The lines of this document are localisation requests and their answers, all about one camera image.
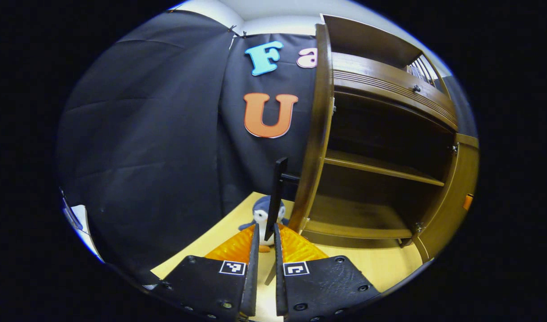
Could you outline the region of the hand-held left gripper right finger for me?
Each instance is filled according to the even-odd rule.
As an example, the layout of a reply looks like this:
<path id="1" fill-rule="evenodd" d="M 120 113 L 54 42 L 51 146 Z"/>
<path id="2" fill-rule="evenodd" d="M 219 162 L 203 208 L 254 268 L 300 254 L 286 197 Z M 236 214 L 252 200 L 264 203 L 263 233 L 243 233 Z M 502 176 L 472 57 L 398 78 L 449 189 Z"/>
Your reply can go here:
<path id="1" fill-rule="evenodd" d="M 345 255 L 329 257 L 283 225 L 273 231 L 276 314 L 283 322 L 337 322 L 381 298 Z"/>

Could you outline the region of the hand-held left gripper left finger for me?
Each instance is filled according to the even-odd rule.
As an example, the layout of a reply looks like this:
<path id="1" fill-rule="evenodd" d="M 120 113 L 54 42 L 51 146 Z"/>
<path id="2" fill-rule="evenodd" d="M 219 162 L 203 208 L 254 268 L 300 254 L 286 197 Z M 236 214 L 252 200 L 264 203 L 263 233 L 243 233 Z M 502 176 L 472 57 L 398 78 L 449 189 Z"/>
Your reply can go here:
<path id="1" fill-rule="evenodd" d="M 256 313 L 259 246 L 255 224 L 204 257 L 186 256 L 159 282 L 159 298 L 199 322 L 247 322 Z"/>

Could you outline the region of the black door handle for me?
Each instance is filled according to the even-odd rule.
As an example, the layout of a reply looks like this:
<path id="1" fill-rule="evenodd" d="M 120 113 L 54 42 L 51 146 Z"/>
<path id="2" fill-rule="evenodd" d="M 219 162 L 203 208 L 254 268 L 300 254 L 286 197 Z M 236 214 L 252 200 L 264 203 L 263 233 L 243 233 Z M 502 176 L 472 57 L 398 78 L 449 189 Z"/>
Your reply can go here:
<path id="1" fill-rule="evenodd" d="M 275 170 L 273 174 L 273 187 L 271 199 L 268 208 L 268 219 L 265 226 L 265 241 L 268 241 L 273 233 L 274 226 L 279 218 L 279 210 L 281 206 L 282 188 L 284 183 L 298 185 L 300 177 L 289 174 L 286 170 L 288 167 L 288 157 L 282 157 L 275 162 Z"/>

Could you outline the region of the wooden double-door shoe cabinet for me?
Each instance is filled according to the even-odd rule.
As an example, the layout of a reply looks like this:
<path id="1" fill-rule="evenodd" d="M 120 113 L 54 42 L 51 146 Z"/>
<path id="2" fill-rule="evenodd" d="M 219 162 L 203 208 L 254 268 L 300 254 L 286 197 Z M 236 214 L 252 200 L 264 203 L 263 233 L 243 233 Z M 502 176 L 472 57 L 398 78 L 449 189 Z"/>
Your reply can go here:
<path id="1" fill-rule="evenodd" d="M 414 224 L 444 186 L 455 135 L 478 139 L 472 110 L 456 80 L 423 47 L 345 17 L 322 14 L 321 20 L 332 53 L 390 65 L 447 94 L 458 130 L 405 105 L 333 85 L 329 141 L 303 232 L 415 246 Z"/>

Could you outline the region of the wooden cabinet door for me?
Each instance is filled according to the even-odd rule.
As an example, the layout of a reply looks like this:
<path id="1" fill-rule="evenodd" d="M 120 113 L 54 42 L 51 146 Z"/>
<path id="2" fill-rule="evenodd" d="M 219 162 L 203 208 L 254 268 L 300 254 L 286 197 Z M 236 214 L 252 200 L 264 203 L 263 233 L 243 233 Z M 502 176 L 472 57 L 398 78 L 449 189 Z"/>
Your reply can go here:
<path id="1" fill-rule="evenodd" d="M 422 262 L 437 257 L 462 224 L 472 204 L 479 175 L 479 140 L 476 137 L 456 134 L 458 154 L 451 155 L 451 165 L 439 192 L 434 192 L 432 202 L 423 218 L 426 228 L 412 238 Z"/>
<path id="2" fill-rule="evenodd" d="M 297 189 L 288 227 L 298 234 L 306 228 L 311 208 L 322 175 L 329 131 L 333 116 L 333 61 L 326 24 L 316 25 L 318 65 L 316 67 L 314 102 L 311 111 L 308 144 L 303 160 L 300 182 Z"/>

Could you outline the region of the wooden cabinet drawer front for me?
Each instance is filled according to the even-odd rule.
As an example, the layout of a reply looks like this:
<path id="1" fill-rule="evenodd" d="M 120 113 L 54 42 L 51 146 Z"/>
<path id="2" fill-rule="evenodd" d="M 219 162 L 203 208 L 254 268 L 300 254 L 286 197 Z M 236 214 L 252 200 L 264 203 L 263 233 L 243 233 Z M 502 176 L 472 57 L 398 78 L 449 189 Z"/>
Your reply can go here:
<path id="1" fill-rule="evenodd" d="M 405 105 L 458 130 L 453 102 L 425 80 L 390 65 L 345 53 L 333 52 L 332 61 L 334 85 Z M 421 92 L 413 92 L 415 84 L 421 86 Z"/>

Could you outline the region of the penguin plush toy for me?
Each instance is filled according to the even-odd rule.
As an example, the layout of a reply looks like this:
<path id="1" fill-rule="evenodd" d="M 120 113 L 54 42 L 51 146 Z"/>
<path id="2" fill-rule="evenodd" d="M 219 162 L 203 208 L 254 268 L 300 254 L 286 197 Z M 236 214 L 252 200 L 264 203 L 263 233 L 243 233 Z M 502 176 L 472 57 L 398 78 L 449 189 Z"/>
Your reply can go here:
<path id="1" fill-rule="evenodd" d="M 259 236 L 260 236 L 259 252 L 260 253 L 269 253 L 271 251 L 271 247 L 275 243 L 274 237 L 271 237 L 268 240 L 266 240 L 265 238 L 267 222 L 270 217 L 274 218 L 273 215 L 269 214 L 270 203 L 271 203 L 270 195 L 262 196 L 261 198 L 259 198 L 254 203 L 252 208 L 253 220 L 251 220 L 251 222 L 247 224 L 243 224 L 238 227 L 238 230 L 242 232 L 243 230 L 247 228 L 251 228 L 255 224 L 259 225 Z"/>

